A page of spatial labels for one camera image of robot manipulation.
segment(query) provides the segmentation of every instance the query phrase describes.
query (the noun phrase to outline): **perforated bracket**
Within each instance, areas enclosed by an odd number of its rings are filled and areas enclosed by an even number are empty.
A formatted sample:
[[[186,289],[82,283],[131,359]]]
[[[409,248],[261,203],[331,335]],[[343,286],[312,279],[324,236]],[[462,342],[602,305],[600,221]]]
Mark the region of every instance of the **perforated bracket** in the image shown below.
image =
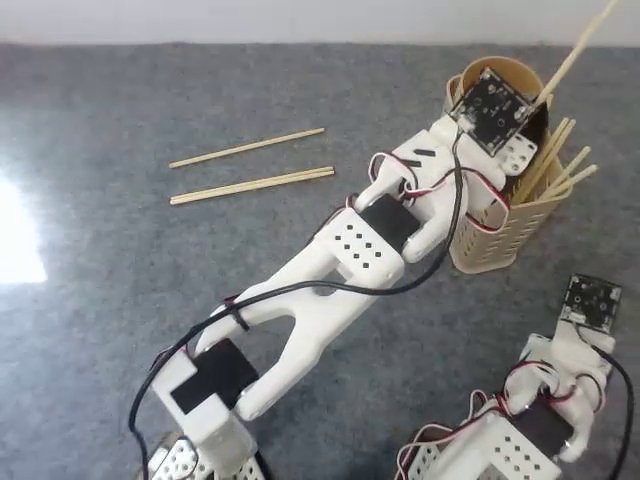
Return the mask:
[[[149,468],[155,472],[153,480],[265,480],[255,457],[251,457],[235,475],[218,476],[185,437],[178,438],[170,449],[158,448],[149,461]]]
[[[526,170],[537,151],[535,143],[517,133],[496,154],[496,158],[505,175],[517,177]]]
[[[410,480],[554,480],[561,473],[555,463],[500,415],[486,415],[435,457],[427,456],[428,468],[421,468],[418,474],[423,452],[411,466]]]
[[[316,240],[351,274],[351,283],[379,287],[402,273],[404,261],[354,210],[338,215]]]

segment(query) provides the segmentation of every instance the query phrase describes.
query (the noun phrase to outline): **red wire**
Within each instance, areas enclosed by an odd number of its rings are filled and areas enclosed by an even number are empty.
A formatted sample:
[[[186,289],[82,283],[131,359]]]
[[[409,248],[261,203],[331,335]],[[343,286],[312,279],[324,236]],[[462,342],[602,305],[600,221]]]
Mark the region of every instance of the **red wire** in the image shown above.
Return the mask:
[[[498,412],[498,413],[507,413],[503,410],[502,407],[491,407],[488,408],[487,410],[485,410],[484,412],[482,412],[480,415],[478,415],[477,417],[473,417],[471,420],[469,420],[468,422],[460,425],[458,428],[454,429],[452,432],[448,433],[447,435],[445,435],[444,437],[440,437],[438,438],[437,442],[442,442],[445,443],[447,441],[447,439],[453,439],[455,438],[460,432],[462,432],[463,430],[465,430],[466,428],[470,427],[471,425],[474,425],[476,422],[478,422],[481,418],[483,418],[485,415],[487,415],[489,412]],[[419,443],[419,440],[414,439],[413,442],[411,443]],[[415,454],[417,453],[419,447],[417,446],[413,446],[412,448],[407,450],[407,453],[404,455],[404,458],[400,461],[401,463],[403,463],[403,469],[402,469],[402,473],[404,473],[405,477],[408,477],[408,469],[406,467],[407,463],[411,463],[411,462],[405,462],[405,460],[408,459],[409,456],[413,455],[413,458],[411,459],[411,461],[413,461],[413,459],[415,458]]]

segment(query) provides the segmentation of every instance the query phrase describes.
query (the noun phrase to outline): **black wire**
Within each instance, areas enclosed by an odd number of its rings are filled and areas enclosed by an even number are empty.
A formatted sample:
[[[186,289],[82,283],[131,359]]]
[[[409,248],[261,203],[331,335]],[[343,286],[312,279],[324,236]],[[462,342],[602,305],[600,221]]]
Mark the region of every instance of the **black wire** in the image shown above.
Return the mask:
[[[616,463],[613,465],[613,469],[609,474],[609,480],[617,480],[620,476],[620,472],[622,471],[622,467],[624,466],[624,462],[627,459],[627,452],[629,451],[629,444],[631,443],[631,430],[633,429],[633,414],[635,409],[635,396],[633,393],[633,383],[631,382],[631,377],[624,369],[624,367],[615,359],[613,356],[596,347],[595,345],[591,345],[598,355],[600,355],[604,360],[609,362],[613,368],[615,368],[622,378],[624,379],[624,383],[627,387],[627,415],[624,422],[624,432],[622,433],[622,443],[620,444],[620,450],[618,451],[618,457],[616,458]]]
[[[451,224],[449,225],[449,231],[447,232],[447,236],[445,237],[444,243],[438,254],[433,259],[427,270],[417,277],[416,279],[408,282],[404,285],[400,285],[398,287],[391,287],[385,289],[378,288],[367,288],[367,287],[359,287],[357,285],[346,285],[344,283],[331,282],[327,280],[308,280],[303,282],[294,283],[291,285],[287,285],[284,287],[276,288],[270,290],[268,292],[263,292],[261,294],[255,295],[253,297],[245,298],[244,300],[240,300],[239,302],[234,303],[234,308],[236,310],[240,310],[242,308],[248,307],[250,305],[254,305],[258,302],[262,302],[263,300],[268,300],[273,297],[277,297],[279,295],[284,295],[286,293],[291,293],[296,290],[300,290],[303,288],[311,288],[311,287],[328,287],[335,290],[344,290],[347,292],[359,293],[361,295],[370,295],[370,296],[391,296],[391,295],[399,295],[401,293],[408,292],[413,290],[416,287],[419,287],[424,282],[426,282],[435,272],[438,270],[440,265],[447,256],[447,252],[453,243],[453,239],[456,233],[456,226],[458,225],[458,219],[460,217],[460,209],[462,205],[462,166],[460,165],[460,159],[458,158],[458,142],[462,137],[462,130],[458,130],[456,134],[456,138],[452,145],[452,153],[453,153],[453,161],[455,165],[455,187],[456,187],[456,197],[453,204],[453,215],[451,217]],[[166,350],[164,355],[162,355],[158,360],[153,364],[151,369],[149,370],[146,378],[142,382],[142,385],[138,389],[136,396],[133,399],[131,404],[131,409],[129,411],[129,431],[134,436],[136,441],[138,442],[138,446],[140,447],[140,456],[142,461],[142,478],[143,480],[149,480],[149,452],[147,449],[147,444],[144,440],[144,437],[140,430],[136,427],[136,418],[138,416],[138,410],[140,409],[140,404],[142,403],[142,399],[144,398],[147,390],[151,386],[151,383],[158,375],[160,370],[166,365],[173,355],[175,355],[178,350],[180,350],[183,346],[186,346],[196,335],[202,332],[205,328],[213,325],[218,320],[229,315],[229,309],[224,308],[220,312],[215,315],[210,316],[206,320],[197,323],[192,326],[189,331],[182,336],[175,344],[173,344],[169,349]]]

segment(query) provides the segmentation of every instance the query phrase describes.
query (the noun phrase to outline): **beige perforated container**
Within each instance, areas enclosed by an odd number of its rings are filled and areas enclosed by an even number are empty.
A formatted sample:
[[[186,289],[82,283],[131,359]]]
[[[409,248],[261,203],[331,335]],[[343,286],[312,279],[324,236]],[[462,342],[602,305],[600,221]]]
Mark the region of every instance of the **beige perforated container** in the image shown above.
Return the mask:
[[[537,198],[561,171],[562,166],[556,158],[534,188],[533,198]],[[475,274],[508,267],[516,260],[518,251],[531,235],[571,192],[572,189],[568,189],[560,197],[512,206],[504,227],[495,233],[485,233],[466,219],[461,220],[449,250],[456,268],[464,273]],[[499,227],[504,220],[504,211],[498,205],[493,205],[481,218],[486,225]]]
[[[461,75],[456,75],[447,82],[443,111],[448,112],[451,109],[453,103],[473,84],[485,66],[494,68],[511,85],[530,98],[535,97],[543,88],[538,75],[527,65],[507,57],[484,57],[471,63]],[[538,198],[561,172],[562,165],[556,158],[534,187],[530,198]],[[535,172],[529,169],[518,184],[527,183],[527,176],[533,174]],[[504,227],[495,233],[483,232],[466,219],[462,219],[450,248],[453,263],[458,270],[468,274],[508,267],[516,260],[518,251],[531,235],[560,202],[571,195],[571,192],[572,189],[568,189],[559,197],[512,206],[506,219],[504,210],[494,204],[479,217],[485,225],[491,227],[497,228],[504,222]]]

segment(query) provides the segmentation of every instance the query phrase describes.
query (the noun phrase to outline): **pair of chopsticks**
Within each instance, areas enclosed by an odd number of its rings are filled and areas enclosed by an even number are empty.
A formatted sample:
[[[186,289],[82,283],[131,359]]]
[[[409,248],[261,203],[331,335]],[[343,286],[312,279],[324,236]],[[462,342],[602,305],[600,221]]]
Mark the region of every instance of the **pair of chopsticks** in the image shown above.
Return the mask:
[[[292,133],[290,135],[284,135],[282,137],[271,138],[268,140],[261,140],[259,142],[250,143],[248,145],[241,145],[238,147],[227,148],[219,152],[208,153],[206,155],[200,155],[193,158],[187,158],[186,160],[180,160],[169,164],[170,168],[183,167],[185,165],[192,165],[194,163],[200,163],[207,160],[213,160],[215,158],[226,157],[227,155],[233,155],[235,153],[246,152],[254,150],[256,148],[267,147],[269,145],[275,145],[277,143],[288,142],[296,140],[298,138],[309,137],[311,135],[317,135],[323,133],[324,128],[316,128],[314,130],[306,130],[304,132]],[[287,183],[302,182],[305,180],[312,180],[315,178],[327,177],[335,175],[334,167],[321,167],[311,170],[305,170],[301,172],[289,173],[286,175],[279,175],[276,177],[261,178],[259,180],[253,180],[250,182],[237,183],[234,185],[227,185],[218,188],[209,188],[206,190],[200,190],[197,192],[183,193],[182,195],[174,195],[169,199],[171,205],[181,205],[184,203],[196,202],[198,200],[204,200],[207,198],[222,197],[225,195],[233,195],[240,192],[248,192],[251,190],[260,190],[263,188],[275,187],[277,185],[285,185]]]
[[[511,199],[512,205],[524,203],[533,192],[536,185],[542,180],[547,173],[549,167],[553,163],[554,159],[558,156],[560,150],[567,143],[567,139],[571,135],[571,132],[576,126],[575,120],[569,120],[564,118],[558,128],[553,132],[549,141],[545,143],[542,151],[538,155],[536,162],[532,165],[531,172],[525,177],[523,183]],[[582,172],[578,173],[575,177],[570,177],[571,173],[582,163],[582,161],[591,152],[591,147],[585,147],[574,158],[571,163],[563,170],[563,172],[556,178],[551,185],[540,195],[538,200],[548,200],[553,198],[578,182],[584,180],[590,175],[593,175],[597,170],[597,165],[592,165]]]

